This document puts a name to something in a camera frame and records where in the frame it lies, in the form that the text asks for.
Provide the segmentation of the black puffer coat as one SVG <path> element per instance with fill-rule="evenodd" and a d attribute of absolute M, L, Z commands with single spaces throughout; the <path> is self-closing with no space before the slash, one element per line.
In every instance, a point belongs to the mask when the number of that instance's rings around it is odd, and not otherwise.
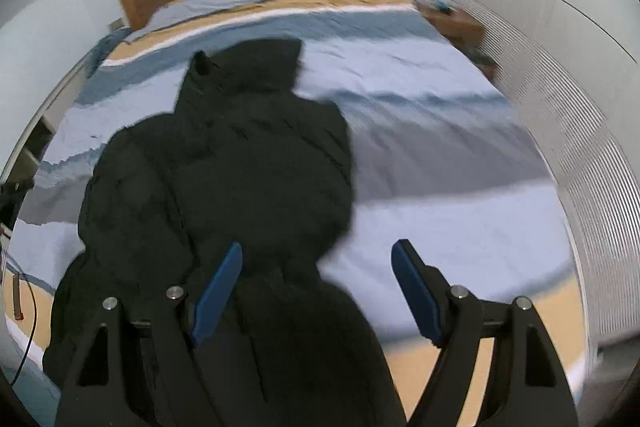
<path fill-rule="evenodd" d="M 170 286 L 196 303 L 237 243 L 238 280 L 193 352 L 221 426 L 405 424 L 375 333 L 318 270 L 352 223 L 352 149 L 336 105 L 294 93 L 302 49 L 195 53 L 172 112 L 107 142 L 79 211 L 85 248 L 54 294 L 43 369 L 56 385 L 104 298 L 134 323 Z M 140 347 L 157 425 L 172 425 L 151 338 Z"/>

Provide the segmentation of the blue crumpled cloth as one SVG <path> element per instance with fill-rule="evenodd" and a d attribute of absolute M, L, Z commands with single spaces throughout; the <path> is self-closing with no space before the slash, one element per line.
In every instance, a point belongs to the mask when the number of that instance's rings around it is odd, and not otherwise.
<path fill-rule="evenodd" d="M 86 75 L 92 76 L 116 46 L 132 33 L 130 27 L 121 27 L 103 37 L 89 52 L 86 63 Z"/>

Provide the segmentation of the striped bed duvet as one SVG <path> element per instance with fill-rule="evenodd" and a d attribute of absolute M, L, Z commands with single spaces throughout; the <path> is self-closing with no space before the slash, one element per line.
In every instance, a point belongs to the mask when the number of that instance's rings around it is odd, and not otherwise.
<path fill-rule="evenodd" d="M 85 246 L 79 211 L 111 137 L 175 108 L 191 57 L 246 40 L 303 45 L 294 93 L 333 103 L 352 149 L 348 232 L 324 256 L 375 333 L 406 421 L 439 350 L 390 262 L 407 239 L 426 265 L 480 299 L 548 293 L 572 252 L 555 186 L 511 103 L 411 0 L 181 0 L 122 40 L 66 112 L 3 255 L 7 426 L 57 426 L 63 386 L 44 373 L 58 284 Z"/>

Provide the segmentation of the right wooden nightstand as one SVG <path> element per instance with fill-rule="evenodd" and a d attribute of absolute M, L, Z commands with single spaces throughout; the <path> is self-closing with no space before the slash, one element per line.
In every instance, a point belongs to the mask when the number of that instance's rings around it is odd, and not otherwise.
<path fill-rule="evenodd" d="M 423 3 L 416 7 L 421 15 L 458 49 L 477 48 L 485 37 L 485 26 L 462 9 L 445 13 Z"/>

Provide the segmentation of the white wardrobe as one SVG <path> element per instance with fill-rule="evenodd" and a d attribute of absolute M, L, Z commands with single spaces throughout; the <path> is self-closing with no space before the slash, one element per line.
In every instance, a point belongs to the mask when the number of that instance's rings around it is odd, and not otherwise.
<path fill-rule="evenodd" d="M 639 332 L 639 0 L 461 0 L 558 184 L 597 346 Z"/>

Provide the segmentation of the wall switch plate left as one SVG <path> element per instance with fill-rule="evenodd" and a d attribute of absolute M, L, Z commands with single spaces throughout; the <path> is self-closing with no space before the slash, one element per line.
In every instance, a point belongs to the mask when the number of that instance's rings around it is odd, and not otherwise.
<path fill-rule="evenodd" d="M 108 28 L 110 28 L 110 31 L 114 31 L 114 30 L 117 30 L 119 28 L 122 28 L 122 26 L 124 26 L 124 22 L 122 21 L 121 18 L 119 18 L 118 20 L 114 20 L 114 22 L 111 22 L 108 25 Z"/>

